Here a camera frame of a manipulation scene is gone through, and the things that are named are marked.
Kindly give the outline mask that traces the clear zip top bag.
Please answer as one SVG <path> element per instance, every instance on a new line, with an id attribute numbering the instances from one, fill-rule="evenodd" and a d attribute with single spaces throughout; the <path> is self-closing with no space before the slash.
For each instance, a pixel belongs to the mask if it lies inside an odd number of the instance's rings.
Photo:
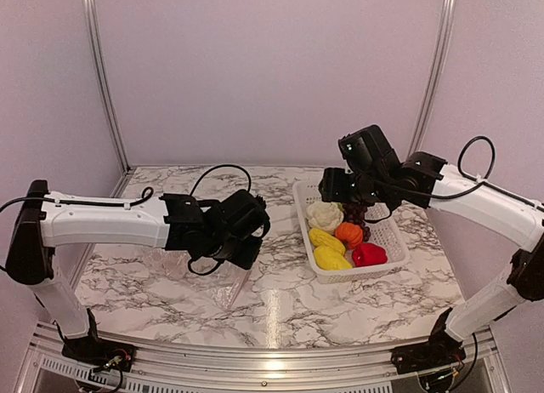
<path id="1" fill-rule="evenodd" d="M 189 270 L 189 262 L 187 253 L 167 253 L 160 267 L 169 279 L 181 282 L 226 310 L 234 304 L 251 274 L 250 270 L 244 270 L 229 262 L 208 274 L 217 262 L 213 259 L 200 259 L 192 265 L 195 272 L 201 273 L 198 276 Z"/>

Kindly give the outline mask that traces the orange toy pumpkin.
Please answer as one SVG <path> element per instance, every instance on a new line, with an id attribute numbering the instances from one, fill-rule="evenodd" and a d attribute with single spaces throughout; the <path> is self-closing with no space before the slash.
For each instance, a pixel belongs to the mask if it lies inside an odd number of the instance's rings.
<path id="1" fill-rule="evenodd" d="M 336 239 L 346 245 L 347 249 L 355 249 L 364 240 L 364 232 L 359 225 L 343 222 L 334 233 Z"/>

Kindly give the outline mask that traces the white plastic basket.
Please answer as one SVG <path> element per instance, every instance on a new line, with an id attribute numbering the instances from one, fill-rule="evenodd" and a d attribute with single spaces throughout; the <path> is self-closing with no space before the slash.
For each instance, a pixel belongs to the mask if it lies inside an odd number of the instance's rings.
<path id="1" fill-rule="evenodd" d="M 387 261 L 380 265 L 352 268 L 350 270 L 324 271 L 316 263 L 314 245 L 309 238 L 310 226 L 306 217 L 307 206 L 320 200 L 319 179 L 297 182 L 292 187 L 292 195 L 297 210 L 303 244 L 308 256 L 309 266 L 317 275 L 318 282 L 330 284 L 377 279 L 393 270 L 403 268 L 410 260 L 410 252 L 402 240 L 400 230 L 392 218 L 381 221 L 371 228 L 371 244 L 384 250 Z"/>

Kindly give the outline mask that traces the red toy bell pepper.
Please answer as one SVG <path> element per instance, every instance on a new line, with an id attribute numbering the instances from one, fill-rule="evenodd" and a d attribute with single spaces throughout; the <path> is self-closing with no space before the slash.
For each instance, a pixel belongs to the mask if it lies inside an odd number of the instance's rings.
<path id="1" fill-rule="evenodd" d="M 386 264 L 388 256 L 384 248 L 373 243 L 362 242 L 353 250 L 352 260 L 355 267 L 367 267 Z"/>

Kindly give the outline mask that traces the yellow toy fruit front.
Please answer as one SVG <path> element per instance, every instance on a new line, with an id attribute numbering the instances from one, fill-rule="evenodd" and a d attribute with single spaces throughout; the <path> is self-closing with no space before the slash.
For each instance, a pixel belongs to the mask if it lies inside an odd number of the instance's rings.
<path id="1" fill-rule="evenodd" d="M 314 260 L 324 271 L 343 271 L 352 268 L 352 265 L 338 251 L 328 246 L 319 246 L 314 249 Z"/>

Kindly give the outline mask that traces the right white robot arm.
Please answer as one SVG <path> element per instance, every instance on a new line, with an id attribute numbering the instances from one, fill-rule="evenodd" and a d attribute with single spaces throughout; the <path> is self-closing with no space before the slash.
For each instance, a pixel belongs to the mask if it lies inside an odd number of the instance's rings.
<path id="1" fill-rule="evenodd" d="M 543 207 L 473 177 L 446 160 L 419 151 L 404 162 L 393 156 L 347 157 L 348 170 L 326 168 L 319 185 L 325 202 L 378 202 L 394 211 L 406 201 L 455 214 L 518 246 L 510 265 L 462 305 L 436 322 L 421 358 L 438 366 L 478 328 L 525 301 L 543 298 Z"/>

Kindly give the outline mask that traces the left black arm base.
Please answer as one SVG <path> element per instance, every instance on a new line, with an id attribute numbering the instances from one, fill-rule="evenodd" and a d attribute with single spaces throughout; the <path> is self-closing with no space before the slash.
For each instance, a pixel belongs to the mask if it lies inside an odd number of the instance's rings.
<path id="1" fill-rule="evenodd" d="M 78 362 L 94 365 L 100 371 L 117 368 L 123 372 L 131 370 L 136 347 L 131 344 L 102 339 L 98 335 L 94 314 L 87 309 L 89 330 L 86 336 L 67 338 L 56 323 L 58 334 L 63 342 L 62 355 Z"/>

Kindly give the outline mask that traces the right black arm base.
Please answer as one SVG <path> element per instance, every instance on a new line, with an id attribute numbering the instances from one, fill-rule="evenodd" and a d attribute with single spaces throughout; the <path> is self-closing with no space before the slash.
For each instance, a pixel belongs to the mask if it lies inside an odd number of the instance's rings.
<path id="1" fill-rule="evenodd" d="M 453 339 L 445 331 L 446 320 L 451 312 L 452 308 L 449 308 L 438 317 L 427 341 L 392 349 L 391 363 L 398 374 L 420 372 L 466 358 L 462 342 Z"/>

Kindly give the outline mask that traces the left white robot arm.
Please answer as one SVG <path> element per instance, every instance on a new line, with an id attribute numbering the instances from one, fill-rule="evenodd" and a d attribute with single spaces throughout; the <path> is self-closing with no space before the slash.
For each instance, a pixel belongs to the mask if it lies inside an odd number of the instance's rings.
<path id="1" fill-rule="evenodd" d="M 32 290 L 65 339 L 87 362 L 107 356 L 107 344 L 93 333 L 93 319 L 54 265 L 58 247 L 71 244 L 130 244 L 185 251 L 190 262 L 212 259 L 248 270 L 270 229 L 261 196 L 238 190 L 223 201 L 187 194 L 155 195 L 144 189 L 137 200 L 79 197 L 50 191 L 35 180 L 19 204 L 4 269 Z"/>

